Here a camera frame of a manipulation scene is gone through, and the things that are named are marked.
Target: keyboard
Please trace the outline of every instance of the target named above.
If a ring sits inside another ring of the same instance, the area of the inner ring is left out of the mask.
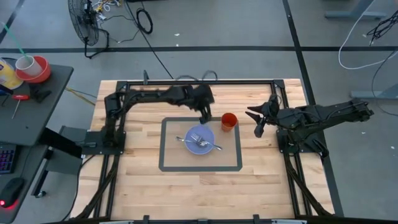
[[[0,174],[11,174],[17,162],[17,146],[0,143]]]

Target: yellow container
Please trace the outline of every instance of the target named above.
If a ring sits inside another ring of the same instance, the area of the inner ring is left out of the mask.
[[[23,82],[17,78],[14,69],[7,62],[0,59],[0,84],[14,90],[20,87]]]

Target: white cup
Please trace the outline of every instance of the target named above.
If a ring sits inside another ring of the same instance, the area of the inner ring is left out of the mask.
[[[32,56],[21,57],[16,62],[17,69],[23,71],[26,75],[30,75],[32,77],[36,77],[43,72],[43,68],[36,62],[35,58]]]

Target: red cup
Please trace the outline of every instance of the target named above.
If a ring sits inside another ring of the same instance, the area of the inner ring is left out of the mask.
[[[238,119],[235,116],[235,114],[225,113],[221,117],[221,128],[225,132],[231,131],[236,126],[237,123]]]
[[[42,83],[50,77],[51,68],[49,62],[42,56],[33,56],[33,58],[35,58],[36,62],[43,68],[43,72],[37,75],[36,77],[32,77],[24,73],[23,71],[17,69],[16,70],[17,77],[20,80],[23,80],[27,83]]]

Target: metal fork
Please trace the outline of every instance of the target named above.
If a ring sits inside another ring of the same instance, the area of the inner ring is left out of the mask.
[[[198,145],[201,145],[201,146],[202,146],[203,143],[204,143],[204,144],[206,144],[206,145],[209,144],[209,145],[215,147],[215,148],[218,149],[218,150],[223,150],[222,147],[219,147],[219,146],[217,146],[217,145],[215,145],[215,144],[212,144],[212,143],[206,141],[206,140],[203,139],[201,136],[199,136],[199,135],[197,135],[197,134],[195,134],[195,133],[193,133],[193,134],[191,135],[191,138],[192,138],[193,140],[195,140],[195,141],[197,142]]]

